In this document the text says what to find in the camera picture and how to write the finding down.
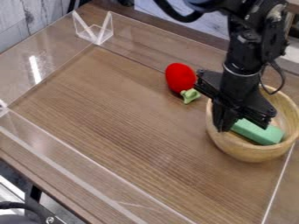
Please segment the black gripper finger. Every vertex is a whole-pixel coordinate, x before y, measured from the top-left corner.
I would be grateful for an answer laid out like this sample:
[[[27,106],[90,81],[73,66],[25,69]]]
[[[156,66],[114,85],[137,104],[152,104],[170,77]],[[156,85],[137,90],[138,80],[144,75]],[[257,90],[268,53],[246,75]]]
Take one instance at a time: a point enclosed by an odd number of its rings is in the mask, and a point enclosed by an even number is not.
[[[217,130],[217,132],[228,132],[229,125],[229,111],[236,110],[238,112],[238,108],[222,101],[220,98],[214,98],[212,100],[212,124]]]
[[[237,122],[240,119],[240,114],[236,110],[230,110],[228,112],[228,129],[233,126],[233,124]]]

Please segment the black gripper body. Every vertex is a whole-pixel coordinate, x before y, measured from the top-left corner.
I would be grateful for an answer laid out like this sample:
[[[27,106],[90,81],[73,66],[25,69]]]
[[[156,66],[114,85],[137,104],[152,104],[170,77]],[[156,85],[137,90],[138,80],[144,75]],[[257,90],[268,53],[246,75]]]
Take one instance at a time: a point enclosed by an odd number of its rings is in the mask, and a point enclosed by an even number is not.
[[[214,98],[237,107],[240,119],[249,120],[261,129],[265,129],[272,118],[276,116],[276,109],[261,95],[258,89],[260,72],[245,73],[233,71],[222,65],[222,72],[198,70],[194,89],[204,94],[210,103]]]

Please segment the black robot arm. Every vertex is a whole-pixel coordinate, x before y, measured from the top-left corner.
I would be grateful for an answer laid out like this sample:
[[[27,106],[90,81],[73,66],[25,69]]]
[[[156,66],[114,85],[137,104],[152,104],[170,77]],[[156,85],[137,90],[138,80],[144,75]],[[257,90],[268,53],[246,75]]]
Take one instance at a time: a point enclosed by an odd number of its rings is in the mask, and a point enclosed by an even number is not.
[[[197,72],[193,88],[210,100],[212,124],[226,132],[245,118],[265,128],[276,108],[265,96],[261,77],[266,67],[278,68],[276,59],[285,54],[285,0],[182,0],[190,13],[180,14],[166,0],[153,0],[174,20],[189,23],[213,11],[228,19],[228,50],[222,70]]]

